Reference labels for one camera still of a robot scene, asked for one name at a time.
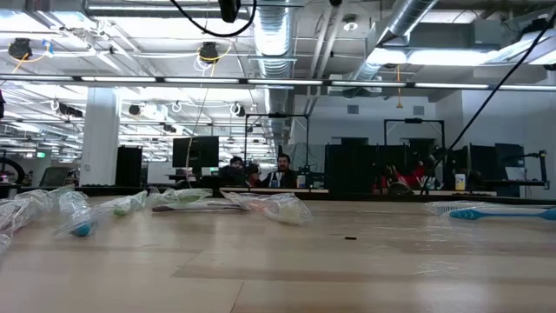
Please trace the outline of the blue white toothbrush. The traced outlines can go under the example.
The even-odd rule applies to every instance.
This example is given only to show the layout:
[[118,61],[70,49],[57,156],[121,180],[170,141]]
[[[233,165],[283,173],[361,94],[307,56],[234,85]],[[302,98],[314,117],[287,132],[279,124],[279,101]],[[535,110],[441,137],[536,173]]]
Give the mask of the blue white toothbrush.
[[82,192],[71,191],[59,197],[60,223],[54,231],[55,238],[90,236],[96,226],[111,215],[111,208],[92,206]]
[[486,203],[486,202],[472,202],[472,201],[438,201],[438,202],[424,203],[422,205],[422,209],[428,211],[433,215],[441,216],[454,210],[475,209],[479,207],[494,207],[494,206],[498,206],[498,204]]
[[535,217],[548,221],[556,221],[556,210],[542,210],[540,213],[490,213],[475,209],[463,209],[450,211],[449,216],[464,220],[478,220],[483,217]]

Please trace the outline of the long ceiling light strip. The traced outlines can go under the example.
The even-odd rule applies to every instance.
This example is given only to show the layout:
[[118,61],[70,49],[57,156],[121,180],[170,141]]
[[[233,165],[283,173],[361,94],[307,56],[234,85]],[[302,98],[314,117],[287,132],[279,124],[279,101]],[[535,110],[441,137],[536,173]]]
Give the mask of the long ceiling light strip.
[[120,76],[62,76],[62,75],[24,75],[0,74],[1,81],[20,81],[33,83],[106,83],[112,85],[151,86],[208,85],[208,86],[309,86],[337,88],[383,88],[383,89],[427,89],[427,90],[494,90],[496,84],[486,83],[423,83],[423,82],[384,82],[352,81],[328,79],[286,79],[286,78],[229,78],[229,77],[120,77]]

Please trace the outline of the black computer monitor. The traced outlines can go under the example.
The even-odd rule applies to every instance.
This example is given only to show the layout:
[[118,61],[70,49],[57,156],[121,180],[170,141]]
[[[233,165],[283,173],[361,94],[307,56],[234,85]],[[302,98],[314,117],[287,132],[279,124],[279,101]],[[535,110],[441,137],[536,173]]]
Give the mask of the black computer monitor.
[[217,167],[219,143],[219,137],[174,138],[172,165],[174,168]]

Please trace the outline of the person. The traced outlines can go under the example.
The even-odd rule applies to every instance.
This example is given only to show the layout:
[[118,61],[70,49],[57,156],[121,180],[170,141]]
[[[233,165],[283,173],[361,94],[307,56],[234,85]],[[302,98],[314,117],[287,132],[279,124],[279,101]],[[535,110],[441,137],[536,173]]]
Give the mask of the person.
[[289,155],[280,154],[277,158],[277,170],[270,172],[262,181],[264,187],[294,189],[297,187],[297,172],[289,168]]
[[373,192],[392,195],[412,194],[413,190],[421,187],[425,170],[425,164],[422,161],[414,162],[409,170],[403,171],[400,171],[393,163],[385,163],[379,168]]
[[242,159],[239,156],[233,156],[229,165],[219,169],[219,177],[223,187],[244,187],[246,177]]

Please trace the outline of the white square pillar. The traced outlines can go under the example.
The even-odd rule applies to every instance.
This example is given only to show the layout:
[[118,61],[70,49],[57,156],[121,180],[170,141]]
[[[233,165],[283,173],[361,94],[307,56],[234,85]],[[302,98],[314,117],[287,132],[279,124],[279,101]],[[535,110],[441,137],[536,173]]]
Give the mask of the white square pillar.
[[80,178],[84,185],[113,185],[121,115],[115,88],[88,87]]

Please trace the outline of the black tall cabinet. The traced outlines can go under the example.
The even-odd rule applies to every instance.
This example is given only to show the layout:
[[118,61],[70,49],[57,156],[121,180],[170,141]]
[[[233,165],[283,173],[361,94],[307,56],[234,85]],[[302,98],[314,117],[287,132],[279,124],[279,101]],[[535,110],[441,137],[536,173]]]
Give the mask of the black tall cabinet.
[[117,151],[116,186],[139,187],[141,185],[142,149],[121,146]]

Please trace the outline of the green white wrapped toothbrush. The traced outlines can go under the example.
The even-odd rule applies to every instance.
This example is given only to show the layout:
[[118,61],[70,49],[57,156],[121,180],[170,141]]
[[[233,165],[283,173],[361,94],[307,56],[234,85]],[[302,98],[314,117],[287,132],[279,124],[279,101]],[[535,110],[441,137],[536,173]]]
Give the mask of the green white wrapped toothbrush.
[[53,203],[54,206],[59,204],[60,198],[62,195],[73,192],[75,190],[74,184],[65,185],[59,187],[57,189],[51,190],[47,192],[48,199]]
[[213,195],[212,189],[166,189],[163,193],[153,190],[147,197],[146,207],[155,210],[157,207],[178,205],[185,206]]
[[143,210],[147,202],[148,192],[143,190],[131,196],[118,197],[101,203],[98,207],[114,216],[127,216],[129,213]]

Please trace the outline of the black partition screen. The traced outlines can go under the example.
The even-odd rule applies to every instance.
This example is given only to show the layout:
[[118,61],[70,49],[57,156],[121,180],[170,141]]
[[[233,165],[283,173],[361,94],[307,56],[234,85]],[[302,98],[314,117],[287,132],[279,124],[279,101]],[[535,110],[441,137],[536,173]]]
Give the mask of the black partition screen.
[[[379,174],[379,168],[382,167],[379,156],[381,146],[327,146],[325,149],[326,188],[332,193],[378,194],[373,192],[373,185]],[[425,174],[423,183],[425,182],[435,183],[435,176]]]

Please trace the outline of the orange white wrapped toothbrush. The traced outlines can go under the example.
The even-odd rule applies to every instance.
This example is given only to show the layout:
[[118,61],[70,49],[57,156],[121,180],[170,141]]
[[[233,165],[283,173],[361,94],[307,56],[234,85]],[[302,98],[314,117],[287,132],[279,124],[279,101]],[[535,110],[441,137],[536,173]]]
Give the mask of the orange white wrapped toothbrush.
[[260,213],[278,223],[303,225],[313,220],[311,211],[294,193],[263,195],[222,191],[222,195],[243,209]]
[[46,190],[32,190],[14,198],[0,200],[0,259],[10,247],[13,234],[53,210],[54,204]]

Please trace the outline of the dark monitor group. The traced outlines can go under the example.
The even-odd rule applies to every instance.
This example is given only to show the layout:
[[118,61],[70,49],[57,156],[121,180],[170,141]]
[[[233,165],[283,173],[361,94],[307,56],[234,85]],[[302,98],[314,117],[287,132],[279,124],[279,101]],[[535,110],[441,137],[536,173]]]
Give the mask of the dark monitor group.
[[465,191],[494,191],[498,196],[520,197],[520,186],[499,181],[523,180],[524,148],[513,143],[494,146],[472,144],[453,150],[447,156],[448,182],[455,186],[455,175],[465,176]]

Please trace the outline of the black clamp stand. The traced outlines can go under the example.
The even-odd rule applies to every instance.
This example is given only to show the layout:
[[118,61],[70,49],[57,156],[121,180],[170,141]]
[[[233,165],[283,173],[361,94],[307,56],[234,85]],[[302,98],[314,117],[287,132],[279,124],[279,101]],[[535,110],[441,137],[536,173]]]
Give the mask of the black clamp stand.
[[544,190],[550,189],[550,181],[548,180],[548,176],[546,173],[546,154],[545,150],[539,150],[538,152],[529,153],[529,154],[522,154],[522,155],[514,155],[514,156],[506,156],[504,160],[512,160],[517,158],[537,158],[539,160],[539,168],[540,168],[540,180],[513,180],[513,179],[506,179],[501,182],[502,185],[516,185],[516,186],[525,186],[525,187],[542,187]]

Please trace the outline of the silver ventilation duct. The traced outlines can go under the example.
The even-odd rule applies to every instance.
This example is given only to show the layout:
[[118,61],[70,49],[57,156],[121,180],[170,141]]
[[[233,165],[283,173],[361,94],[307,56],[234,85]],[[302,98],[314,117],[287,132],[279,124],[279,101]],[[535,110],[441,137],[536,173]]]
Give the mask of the silver ventilation duct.
[[382,66],[394,63],[394,53],[385,46],[407,47],[411,32],[439,0],[396,0],[391,14],[375,22],[365,39],[366,53],[350,80],[370,81]]
[[[254,19],[254,39],[260,75],[267,79],[288,79],[293,72],[292,57],[293,11],[289,7],[257,5]],[[283,87],[264,90],[264,103],[268,114],[288,112],[289,91]],[[268,134],[275,145],[287,142],[284,132],[286,118],[270,118]]]

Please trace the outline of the black station frame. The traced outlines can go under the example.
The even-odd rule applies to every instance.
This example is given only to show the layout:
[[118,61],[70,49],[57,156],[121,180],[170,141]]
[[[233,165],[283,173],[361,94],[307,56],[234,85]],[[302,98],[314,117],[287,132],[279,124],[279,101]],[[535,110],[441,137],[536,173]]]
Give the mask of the black station frame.
[[[297,176],[298,175],[305,175],[306,176],[306,188],[305,189],[309,189],[310,190],[310,185],[308,182],[308,177],[309,174],[311,173],[310,171],[310,165],[308,163],[308,152],[309,152],[309,147],[308,147],[308,138],[309,138],[309,115],[298,115],[298,114],[286,114],[286,113],[280,113],[280,112],[275,112],[275,113],[268,113],[268,114],[247,114],[245,116],[245,135],[244,135],[244,160],[247,160],[247,139],[248,139],[248,133],[250,132],[250,128],[253,128],[254,126],[258,125],[258,122],[252,122],[250,123],[248,120],[251,117],[257,117],[257,119],[260,119],[261,117],[266,117],[268,121],[272,122],[274,119],[288,119],[291,120],[293,118],[304,118],[306,121],[306,155],[305,155],[305,165],[301,168],[299,168],[296,172],[297,172]],[[277,147],[275,148],[276,150],[276,166],[277,166],[277,158],[280,154],[286,154],[283,152],[283,143],[284,139],[278,140],[275,139],[273,141],[273,143],[277,144]]]
[[[432,138],[410,138],[409,145],[388,145],[387,137],[389,123],[404,124],[428,124],[433,130],[440,134],[440,154],[435,155],[434,140]],[[401,174],[411,174],[420,168],[422,174],[436,176],[435,164],[437,161],[443,161],[441,153],[446,148],[445,124],[443,120],[429,120],[420,118],[405,119],[385,119],[383,121],[383,142],[379,153],[380,164],[385,170],[387,166],[393,165]]]

